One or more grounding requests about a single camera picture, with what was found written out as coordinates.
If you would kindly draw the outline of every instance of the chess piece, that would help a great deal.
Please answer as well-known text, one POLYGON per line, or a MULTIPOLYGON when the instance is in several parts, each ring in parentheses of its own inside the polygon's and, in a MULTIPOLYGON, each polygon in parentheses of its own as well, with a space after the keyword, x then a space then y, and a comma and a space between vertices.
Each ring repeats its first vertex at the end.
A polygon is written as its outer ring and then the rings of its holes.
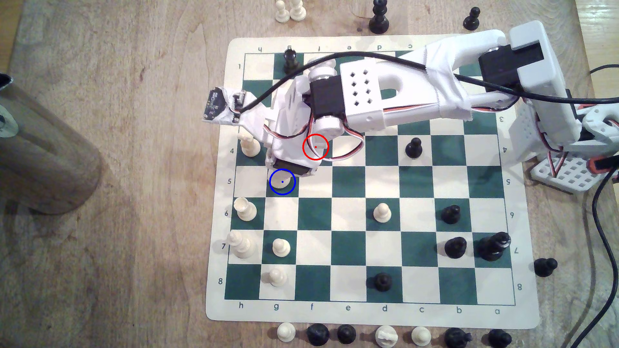
POLYGON ((389 20, 385 17, 385 13, 387 13, 387 0, 374 0, 372 12, 374 12, 374 17, 370 19, 370 31, 374 34, 386 32, 389 29, 389 20))
POLYGON ((286 4, 282 0, 277 0, 275 2, 275 8, 277 12, 275 12, 275 20, 280 23, 286 23, 290 19, 290 12, 286 10, 286 4))
POLYGON ((391 219, 391 210, 386 203, 378 204, 374 208, 374 219, 383 224, 391 219))

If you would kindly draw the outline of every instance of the black cable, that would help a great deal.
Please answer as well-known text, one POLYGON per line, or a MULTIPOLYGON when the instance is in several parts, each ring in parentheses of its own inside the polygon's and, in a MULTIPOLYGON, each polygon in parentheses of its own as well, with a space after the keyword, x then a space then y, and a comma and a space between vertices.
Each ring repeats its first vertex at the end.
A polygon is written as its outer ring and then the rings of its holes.
POLYGON ((604 230, 602 229, 602 225, 600 224, 600 219, 597 216, 597 200, 600 198, 600 193, 602 193, 602 189, 604 188, 606 183, 610 180, 610 178, 613 176, 617 168, 619 168, 619 165, 615 165, 613 168, 610 169, 610 172, 608 172, 608 174, 604 177, 604 179, 600 183, 600 186, 595 191, 595 194, 593 195, 593 201, 591 202, 591 211, 593 213, 593 221, 595 222, 595 227, 597 228, 597 231, 600 233, 600 239, 602 240, 602 243, 604 244, 604 248, 606 248, 606 252, 608 253, 608 258, 610 260, 610 266, 613 269, 613 285, 612 285, 612 288, 610 289, 610 295, 608 296, 608 300, 606 300, 606 303, 604 304, 602 309, 599 311, 599 313, 595 316, 595 318, 593 318, 591 323, 589 323, 589 325, 587 325, 587 327, 584 328, 581 334, 578 335, 576 340, 574 340, 574 343, 572 343, 571 348, 576 348, 580 344, 580 342, 582 342, 584 337, 589 333, 589 331, 591 331, 591 329, 597 324, 597 322, 600 321, 600 319, 602 319, 604 314, 606 314, 606 311, 610 308, 610 305, 613 303, 613 300, 615 299, 615 296, 617 294, 617 285, 619 285, 619 271, 617 270, 617 262, 615 261, 615 256, 613 255, 613 251, 610 249, 610 245, 608 244, 606 235, 604 235, 604 230))

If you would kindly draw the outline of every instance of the chess mat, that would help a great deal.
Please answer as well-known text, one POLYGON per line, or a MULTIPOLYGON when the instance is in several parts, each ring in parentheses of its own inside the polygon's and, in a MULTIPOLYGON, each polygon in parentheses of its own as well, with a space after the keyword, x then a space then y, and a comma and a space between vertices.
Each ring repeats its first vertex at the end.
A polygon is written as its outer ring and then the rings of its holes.
MULTIPOLYGON (((256 96, 284 76, 281 54, 288 45, 303 64, 336 51, 377 51, 401 56, 447 35, 337 38, 242 38, 228 48, 224 86, 256 96)), ((336 70, 346 61, 337 59, 336 70)), ((459 73, 479 76, 478 64, 459 73)), ((470 93, 483 88, 466 85, 470 93)), ((395 95, 383 90, 383 98, 395 95)), ((271 98, 263 101, 271 106, 271 98)), ((291 180, 278 193, 268 184, 266 149, 243 155, 237 127, 222 126, 206 313, 213 320, 349 324, 533 328, 539 322, 522 166, 511 158, 509 125, 515 111, 474 113, 473 121, 430 120, 366 133, 365 147, 350 159, 323 161, 316 174, 291 180), (411 138, 423 154, 404 152, 411 138), (238 218, 237 197, 255 204, 252 221, 238 218), (389 205, 381 224, 373 209, 389 205), (454 225, 440 219, 451 204, 461 207, 454 225), (246 259, 230 251, 231 230, 249 236, 257 249, 246 259), (495 262, 475 251, 483 237, 508 232, 511 246, 495 262), (465 255, 451 259, 444 243, 467 240, 465 255), (272 252, 283 238, 291 252, 272 252), (268 282, 273 268, 286 272, 282 287, 268 282), (369 286, 377 273, 393 278, 387 292, 369 286)), ((330 142, 327 157, 348 152, 358 140, 330 142)))

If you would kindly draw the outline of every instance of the wooden table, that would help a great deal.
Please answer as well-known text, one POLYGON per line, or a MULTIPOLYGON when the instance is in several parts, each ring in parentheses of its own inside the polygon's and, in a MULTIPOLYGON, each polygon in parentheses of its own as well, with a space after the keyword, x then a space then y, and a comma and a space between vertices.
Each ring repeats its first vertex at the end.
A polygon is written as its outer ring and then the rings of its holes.
MULTIPOLYGON (((464 32, 473 5, 482 9, 480 30, 541 20, 568 87, 575 96, 591 95, 569 0, 393 0, 388 34, 464 32)), ((370 35, 362 18, 371 14, 369 0, 308 0, 306 8, 306 20, 282 25, 272 1, 24 4, 9 72, 98 146, 105 169, 92 198, 65 215, 0 201, 0 347, 310 346, 303 333, 291 344, 279 342, 278 323, 206 318, 219 129, 199 121, 208 91, 223 82, 231 39, 370 35)), ((591 197, 527 182, 534 254, 556 258, 560 268, 538 279, 542 321, 510 331, 513 347, 565 346, 606 300, 612 277, 591 197)), ((605 189, 600 216, 617 250, 613 201, 605 189)), ((619 346, 617 310, 619 303, 581 347, 619 346)), ((357 326, 357 346, 376 347, 375 329, 357 326)), ((400 337, 411 330, 396 329, 400 337)), ((439 337, 444 328, 431 331, 439 337)), ((482 347, 487 330, 471 332, 469 346, 482 347)), ((404 342, 410 337, 397 347, 412 347, 404 342)), ((442 345, 442 338, 433 340, 442 345)))

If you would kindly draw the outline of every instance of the green square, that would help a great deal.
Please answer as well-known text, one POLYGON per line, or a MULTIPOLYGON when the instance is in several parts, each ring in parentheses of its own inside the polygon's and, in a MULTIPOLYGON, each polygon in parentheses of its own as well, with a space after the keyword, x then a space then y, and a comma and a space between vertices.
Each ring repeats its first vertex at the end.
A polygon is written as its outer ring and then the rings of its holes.
POLYGON ((466 169, 469 174, 469 197, 504 197, 501 167, 467 167, 466 169))
MULTIPOLYGON (((283 79, 286 76, 284 72, 284 64, 286 60, 284 59, 284 53, 276 53, 274 59, 274 65, 272 67, 266 66, 265 69, 273 68, 273 80, 283 79)), ((297 52, 297 61, 299 62, 299 67, 304 64, 303 62, 303 53, 297 52)), ((295 76, 303 75, 303 71, 299 72, 295 76)))
MULTIPOLYGON (((273 87, 273 80, 243 80, 243 90, 253 93, 256 98, 260 97, 269 88, 273 87)), ((266 97, 262 104, 271 107, 271 95, 266 97)))
POLYGON ((435 232, 402 232, 402 266, 438 267, 435 232))
POLYGON ((433 198, 432 167, 400 167, 400 197, 433 198))
POLYGON ((366 136, 365 165, 397 165, 397 136, 366 136))
POLYGON ((332 231, 331 264, 365 266, 365 232, 332 231))
POLYGON ((466 165, 464 136, 432 136, 432 165, 466 165))
POLYGON ((477 246, 479 245, 479 241, 484 237, 490 237, 494 235, 494 233, 482 233, 477 232, 473 233, 473 255, 475 256, 475 267, 479 268, 511 268, 511 251, 509 247, 505 249, 503 255, 500 259, 496 261, 486 261, 479 256, 477 252, 477 246))
POLYGON ((259 264, 228 264, 225 300, 258 300, 260 297, 259 264))
POLYGON ((430 121, 399 124, 397 126, 397 133, 401 136, 429 136, 430 121))
POLYGON ((476 305, 474 268, 439 268, 438 284, 442 305, 476 305))
POLYGON ((265 230, 262 238, 262 263, 295 264, 297 262, 297 231, 265 230), (281 258, 273 254, 273 241, 281 238, 290 243, 290 253, 281 258))
POLYGON ((299 230, 331 229, 331 198, 299 198, 299 230))
POLYGON ((464 122, 464 134, 497 134, 496 115, 473 112, 473 121, 464 122))
POLYGON ((333 167, 333 197, 365 197, 365 167, 333 167))
POLYGON ((368 288, 366 302, 374 303, 402 303, 402 268, 387 266, 366 267, 368 288), (391 289, 380 292, 374 288, 374 277, 379 273, 387 273, 393 281, 391 289))
POLYGON ((331 300, 331 266, 297 264, 295 301, 331 300))
POLYGON ((400 230, 400 199, 399 198, 366 198, 365 199, 365 229, 367 231, 399 231, 400 230), (391 210, 391 219, 382 223, 374 219, 374 209, 378 204, 386 203, 391 210))
POLYGON ((238 217, 236 210, 231 208, 230 230, 262 230, 264 228, 264 197, 247 197, 247 200, 256 206, 258 213, 251 221, 243 221, 238 217))
POLYGON ((468 198, 435 198, 436 230, 442 232, 471 232, 470 206, 468 198), (460 206, 460 220, 453 225, 446 224, 441 220, 441 212, 445 207, 452 205, 460 206))

